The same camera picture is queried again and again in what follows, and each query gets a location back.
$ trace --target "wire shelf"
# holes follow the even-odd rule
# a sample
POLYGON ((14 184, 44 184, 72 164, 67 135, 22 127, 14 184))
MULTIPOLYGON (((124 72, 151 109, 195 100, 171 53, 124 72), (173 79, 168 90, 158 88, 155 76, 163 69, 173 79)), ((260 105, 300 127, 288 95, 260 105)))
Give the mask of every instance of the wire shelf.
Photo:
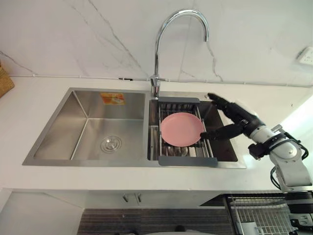
POLYGON ((228 200, 234 222, 255 222, 263 230, 260 235, 289 235, 296 229, 290 224, 290 211, 281 194, 231 195, 228 200))

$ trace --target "orange sticker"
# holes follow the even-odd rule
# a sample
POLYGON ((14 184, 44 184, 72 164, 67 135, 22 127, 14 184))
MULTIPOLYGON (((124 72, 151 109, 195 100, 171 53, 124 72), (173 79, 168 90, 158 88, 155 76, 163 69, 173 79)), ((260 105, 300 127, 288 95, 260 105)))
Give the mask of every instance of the orange sticker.
POLYGON ((123 93, 100 93, 103 103, 105 104, 125 104, 123 93))

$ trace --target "countertop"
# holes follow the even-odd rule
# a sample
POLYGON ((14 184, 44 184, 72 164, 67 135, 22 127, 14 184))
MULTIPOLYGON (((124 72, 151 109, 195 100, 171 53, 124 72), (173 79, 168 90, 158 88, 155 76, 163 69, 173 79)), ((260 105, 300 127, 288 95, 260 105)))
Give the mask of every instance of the countertop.
MULTIPOLYGON (((89 190, 274 190, 268 157, 248 154, 251 140, 235 139, 247 169, 205 167, 23 166, 35 140, 70 87, 150 90, 149 81, 13 77, 15 88, 0 99, 0 188, 89 190)), ((162 82, 161 91, 214 92, 239 100, 269 127, 282 122, 312 88, 162 82)))

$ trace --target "faucet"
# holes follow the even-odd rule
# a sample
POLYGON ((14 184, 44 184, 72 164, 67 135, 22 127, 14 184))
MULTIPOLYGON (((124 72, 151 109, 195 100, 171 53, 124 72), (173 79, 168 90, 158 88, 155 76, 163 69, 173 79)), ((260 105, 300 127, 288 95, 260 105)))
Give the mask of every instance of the faucet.
POLYGON ((159 29, 156 37, 156 48, 155 48, 155 73, 150 77, 151 81, 151 93, 154 97, 159 96, 160 91, 160 81, 165 81, 165 79, 160 78, 160 75, 158 74, 158 56, 159 56, 159 49, 160 49, 160 39, 164 33, 164 30, 166 27, 176 18, 181 16, 194 16, 196 17, 200 23, 203 26, 204 30, 204 41, 209 41, 209 26, 206 21, 206 18, 204 15, 195 9, 181 9, 179 11, 174 12, 172 15, 170 15, 162 24, 161 28, 159 29))

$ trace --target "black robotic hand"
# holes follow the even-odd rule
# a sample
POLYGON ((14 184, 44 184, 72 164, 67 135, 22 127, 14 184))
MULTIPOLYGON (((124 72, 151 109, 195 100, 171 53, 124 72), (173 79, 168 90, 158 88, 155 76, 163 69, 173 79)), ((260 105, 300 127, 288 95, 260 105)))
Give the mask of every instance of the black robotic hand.
POLYGON ((221 127, 214 131, 203 132, 200 134, 202 139, 226 140, 242 133, 249 136, 253 130, 265 125, 257 116, 247 112, 238 104, 228 102, 214 93, 208 93, 207 95, 212 100, 212 104, 217 109, 222 110, 225 116, 231 119, 234 124, 221 127))

